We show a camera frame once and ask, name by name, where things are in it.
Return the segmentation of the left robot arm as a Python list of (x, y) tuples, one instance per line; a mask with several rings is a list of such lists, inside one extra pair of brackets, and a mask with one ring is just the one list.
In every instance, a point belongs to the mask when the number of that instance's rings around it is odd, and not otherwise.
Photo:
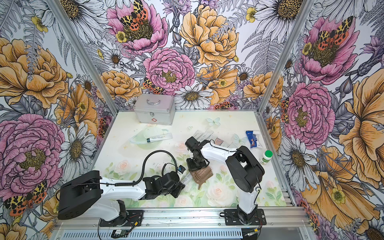
[(124, 199), (154, 200), (166, 195), (177, 198), (184, 188), (175, 171), (162, 177), (145, 177), (137, 183), (103, 178), (99, 171), (90, 171), (61, 186), (58, 219), (82, 216), (120, 225), (128, 217)]

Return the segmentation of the purple cap toothpaste tube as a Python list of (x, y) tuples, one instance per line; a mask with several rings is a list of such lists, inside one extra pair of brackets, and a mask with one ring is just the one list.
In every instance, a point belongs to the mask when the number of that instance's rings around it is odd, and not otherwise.
[(188, 173), (182, 178), (181, 183), (184, 185), (187, 185), (192, 179), (193, 179), (192, 174)]
[(204, 135), (202, 136), (202, 138), (204, 140), (208, 140), (210, 138), (210, 136), (213, 134), (214, 132), (210, 129), (207, 129), (205, 132), (204, 132)]

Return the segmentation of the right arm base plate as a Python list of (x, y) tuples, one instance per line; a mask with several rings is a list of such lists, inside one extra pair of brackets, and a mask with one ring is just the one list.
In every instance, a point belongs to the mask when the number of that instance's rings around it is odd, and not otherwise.
[(226, 226), (264, 226), (267, 224), (263, 209), (254, 209), (246, 214), (241, 209), (225, 209), (220, 213), (225, 220)]

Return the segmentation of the dark green cap toothpaste tube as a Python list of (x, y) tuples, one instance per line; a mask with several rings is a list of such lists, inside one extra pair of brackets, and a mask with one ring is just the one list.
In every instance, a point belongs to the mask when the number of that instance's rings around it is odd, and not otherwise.
[(147, 143), (159, 142), (159, 141), (169, 140), (172, 138), (173, 138), (173, 135), (171, 133), (167, 133), (167, 134), (147, 138)]

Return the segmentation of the metallic pink toothpaste tube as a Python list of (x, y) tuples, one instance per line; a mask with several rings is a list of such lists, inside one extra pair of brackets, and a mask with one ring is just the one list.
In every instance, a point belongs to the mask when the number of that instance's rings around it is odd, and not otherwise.
[(221, 146), (223, 143), (224, 143), (224, 140), (222, 140), (220, 138), (215, 139), (215, 145)]

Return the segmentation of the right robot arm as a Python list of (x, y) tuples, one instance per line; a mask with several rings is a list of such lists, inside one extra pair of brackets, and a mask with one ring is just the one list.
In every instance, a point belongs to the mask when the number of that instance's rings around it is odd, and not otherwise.
[(257, 197), (265, 174), (264, 168), (250, 149), (246, 146), (237, 149), (220, 147), (209, 140), (199, 142), (194, 137), (187, 139), (185, 145), (193, 155), (187, 159), (190, 172), (207, 168), (210, 161), (227, 165), (235, 184), (241, 190), (237, 206), (238, 216), (235, 219), (243, 225), (250, 225), (257, 218)]

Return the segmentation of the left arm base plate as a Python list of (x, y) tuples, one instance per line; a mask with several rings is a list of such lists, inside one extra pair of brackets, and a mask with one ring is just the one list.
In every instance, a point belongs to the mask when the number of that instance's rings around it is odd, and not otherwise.
[(142, 224), (143, 210), (126, 210), (125, 214), (112, 221), (101, 220), (100, 227), (139, 227)]

